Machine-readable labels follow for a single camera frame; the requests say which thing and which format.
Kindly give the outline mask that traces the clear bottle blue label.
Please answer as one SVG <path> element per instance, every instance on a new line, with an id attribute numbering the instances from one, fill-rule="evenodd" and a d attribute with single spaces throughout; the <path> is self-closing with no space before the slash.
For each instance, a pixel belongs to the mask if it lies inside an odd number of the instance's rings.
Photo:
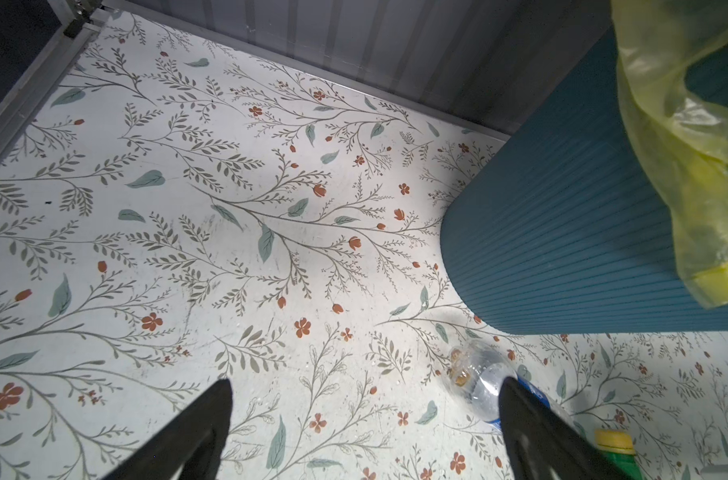
<path id="1" fill-rule="evenodd" d="M 455 346 L 449 355 L 450 364 L 444 382 L 451 395 L 477 420 L 506 436 L 504 427 L 518 417 L 501 413 L 500 399 L 506 380 L 515 381 L 532 394 L 577 435 L 585 438 L 584 429 L 576 424 L 569 413 L 551 396 L 539 389 L 522 370 L 490 345 L 471 341 Z"/>

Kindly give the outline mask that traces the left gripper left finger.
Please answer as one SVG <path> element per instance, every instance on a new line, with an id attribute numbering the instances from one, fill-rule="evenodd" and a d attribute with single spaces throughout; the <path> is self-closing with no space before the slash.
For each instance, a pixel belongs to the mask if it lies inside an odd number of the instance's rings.
<path id="1" fill-rule="evenodd" d="M 106 477 L 214 479 L 229 435 L 232 409 L 231 382 L 216 381 Z"/>

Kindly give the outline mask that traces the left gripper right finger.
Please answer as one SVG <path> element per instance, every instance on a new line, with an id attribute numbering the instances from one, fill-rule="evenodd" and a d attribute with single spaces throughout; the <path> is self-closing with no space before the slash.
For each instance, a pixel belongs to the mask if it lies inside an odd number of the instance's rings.
<path id="1" fill-rule="evenodd" d="M 629 477 L 512 377 L 502 385 L 499 409 L 506 451 L 516 479 Z"/>

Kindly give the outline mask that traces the small green bottle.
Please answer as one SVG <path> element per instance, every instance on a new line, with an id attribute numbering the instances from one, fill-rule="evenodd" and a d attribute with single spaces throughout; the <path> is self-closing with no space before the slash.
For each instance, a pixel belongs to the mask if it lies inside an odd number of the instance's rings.
<path id="1" fill-rule="evenodd" d="M 597 449 L 625 474 L 634 480 L 644 479 L 637 463 L 633 439 L 628 433 L 620 430 L 596 429 L 594 438 Z"/>

